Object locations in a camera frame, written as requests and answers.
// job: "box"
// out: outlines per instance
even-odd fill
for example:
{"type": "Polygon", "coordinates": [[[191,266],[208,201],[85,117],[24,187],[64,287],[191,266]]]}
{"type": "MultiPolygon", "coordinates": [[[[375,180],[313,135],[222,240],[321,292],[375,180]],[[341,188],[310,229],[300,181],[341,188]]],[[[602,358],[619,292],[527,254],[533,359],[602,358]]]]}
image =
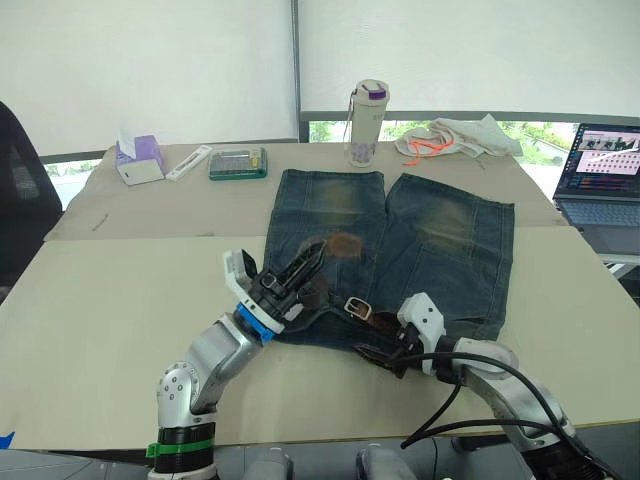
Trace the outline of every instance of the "box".
{"type": "Polygon", "coordinates": [[[127,185],[162,180],[165,174],[165,160],[153,135],[135,138],[136,158],[131,158],[120,150],[116,143],[116,170],[127,185]]]}
{"type": "Polygon", "coordinates": [[[267,176],[267,151],[262,148],[214,153],[209,160],[211,180],[244,180],[267,176]]]}

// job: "metal belt buckle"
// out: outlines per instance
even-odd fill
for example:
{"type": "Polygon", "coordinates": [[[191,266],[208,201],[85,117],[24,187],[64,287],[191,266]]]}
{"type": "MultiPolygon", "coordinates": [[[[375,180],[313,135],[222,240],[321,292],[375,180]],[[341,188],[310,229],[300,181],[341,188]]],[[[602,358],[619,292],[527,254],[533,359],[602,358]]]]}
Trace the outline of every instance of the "metal belt buckle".
{"type": "Polygon", "coordinates": [[[371,305],[358,297],[349,297],[344,304],[344,311],[366,322],[371,315],[371,305]]]}

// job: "purple bottle cap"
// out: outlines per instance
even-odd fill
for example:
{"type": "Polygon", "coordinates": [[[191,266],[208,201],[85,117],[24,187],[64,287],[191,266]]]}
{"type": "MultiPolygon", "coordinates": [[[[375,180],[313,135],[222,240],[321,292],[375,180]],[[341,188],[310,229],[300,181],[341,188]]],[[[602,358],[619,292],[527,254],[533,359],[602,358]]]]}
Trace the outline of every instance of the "purple bottle cap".
{"type": "Polygon", "coordinates": [[[380,100],[381,98],[385,98],[387,96],[387,91],[384,89],[384,87],[378,82],[376,82],[376,85],[378,85],[377,90],[370,90],[366,85],[362,85],[362,88],[364,88],[369,93],[369,100],[380,100]]]}

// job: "brown leather patch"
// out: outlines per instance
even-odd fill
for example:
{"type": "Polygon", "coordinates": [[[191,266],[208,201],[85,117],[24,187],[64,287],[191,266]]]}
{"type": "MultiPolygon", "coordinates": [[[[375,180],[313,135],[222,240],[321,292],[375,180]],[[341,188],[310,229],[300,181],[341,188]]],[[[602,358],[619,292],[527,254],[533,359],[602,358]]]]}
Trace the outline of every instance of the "brown leather patch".
{"type": "Polygon", "coordinates": [[[334,233],[327,238],[327,255],[336,258],[358,258],[362,255],[362,241],[351,233],[334,233]]]}

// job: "water bottle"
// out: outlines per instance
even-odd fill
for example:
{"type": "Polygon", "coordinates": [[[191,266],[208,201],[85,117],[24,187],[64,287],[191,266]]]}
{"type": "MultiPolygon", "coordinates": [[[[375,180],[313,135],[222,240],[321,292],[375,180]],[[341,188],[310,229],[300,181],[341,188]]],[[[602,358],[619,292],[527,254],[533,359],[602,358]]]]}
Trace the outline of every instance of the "water bottle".
{"type": "Polygon", "coordinates": [[[380,80],[362,80],[351,92],[351,154],[356,167],[368,167],[378,144],[380,127],[391,94],[389,85],[380,80]]]}

